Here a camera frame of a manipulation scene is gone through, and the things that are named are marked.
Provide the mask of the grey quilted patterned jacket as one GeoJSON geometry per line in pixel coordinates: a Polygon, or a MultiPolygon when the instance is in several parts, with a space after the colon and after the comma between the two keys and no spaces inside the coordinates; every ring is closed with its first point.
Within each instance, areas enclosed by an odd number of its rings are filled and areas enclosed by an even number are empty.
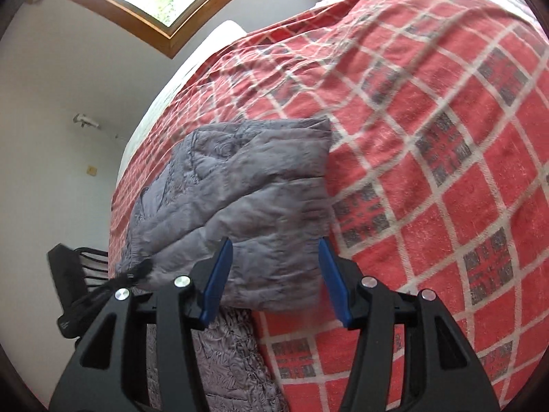
{"type": "Polygon", "coordinates": [[[320,299],[318,241],[328,233],[326,118],[199,127],[172,150],[138,196],[115,261],[124,273],[148,259],[153,291],[212,256],[221,239],[234,261],[221,308],[192,336],[209,407],[284,411],[254,336],[254,311],[300,311],[320,299]]]}

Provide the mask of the black metal chair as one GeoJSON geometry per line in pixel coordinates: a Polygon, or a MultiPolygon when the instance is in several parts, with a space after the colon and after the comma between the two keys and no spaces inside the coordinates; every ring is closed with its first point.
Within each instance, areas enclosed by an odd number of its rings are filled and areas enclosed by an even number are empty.
{"type": "Polygon", "coordinates": [[[57,244],[47,252],[47,262],[62,308],[60,333],[67,339],[82,337],[102,308],[92,292],[108,281],[108,253],[57,244]]]}

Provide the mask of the red plaid bed blanket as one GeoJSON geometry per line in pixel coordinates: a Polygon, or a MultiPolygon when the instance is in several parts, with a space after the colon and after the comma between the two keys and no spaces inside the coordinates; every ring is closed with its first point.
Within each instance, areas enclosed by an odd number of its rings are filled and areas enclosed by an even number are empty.
{"type": "Polygon", "coordinates": [[[214,53],[116,184],[111,262],[186,133],[317,116],[332,243],[434,290],[510,404],[548,344],[548,40],[524,0],[324,0],[214,53]]]}

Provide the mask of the white mattress sheet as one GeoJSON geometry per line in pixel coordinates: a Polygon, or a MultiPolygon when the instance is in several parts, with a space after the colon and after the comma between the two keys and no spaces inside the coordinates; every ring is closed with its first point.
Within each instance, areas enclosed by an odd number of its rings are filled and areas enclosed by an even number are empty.
{"type": "Polygon", "coordinates": [[[153,125],[166,110],[166,107],[198,68],[214,53],[217,53],[246,35],[247,32],[235,21],[224,21],[217,26],[192,52],[186,61],[179,66],[179,69],[173,74],[170,81],[166,83],[154,98],[147,112],[141,118],[140,123],[138,123],[128,140],[122,155],[116,182],[122,180],[129,162],[133,155],[135,155],[135,152],[137,152],[140,144],[143,143],[144,139],[152,130],[153,125]]]}

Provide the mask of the white wall fixture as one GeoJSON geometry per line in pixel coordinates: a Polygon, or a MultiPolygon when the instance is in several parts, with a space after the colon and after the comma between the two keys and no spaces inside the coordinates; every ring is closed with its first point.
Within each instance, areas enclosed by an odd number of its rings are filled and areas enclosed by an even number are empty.
{"type": "Polygon", "coordinates": [[[76,114],[76,116],[73,117],[73,123],[80,124],[81,127],[93,127],[95,129],[101,128],[97,121],[85,114],[76,114]]]}

